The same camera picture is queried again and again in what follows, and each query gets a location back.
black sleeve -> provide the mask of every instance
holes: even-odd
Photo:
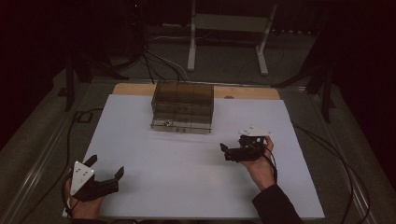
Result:
[[[107,224],[107,222],[96,219],[74,218],[71,224]]]
[[[288,196],[278,185],[273,185],[260,192],[253,199],[253,204],[264,224],[303,223]]]

person's left hand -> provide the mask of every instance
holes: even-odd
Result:
[[[84,219],[99,218],[99,211],[102,206],[103,199],[105,197],[100,197],[93,201],[81,202],[78,199],[75,199],[70,194],[71,185],[72,185],[72,179],[69,178],[64,188],[66,191],[66,195],[69,196],[69,204],[70,204],[70,208],[72,209],[73,218],[84,218]]]

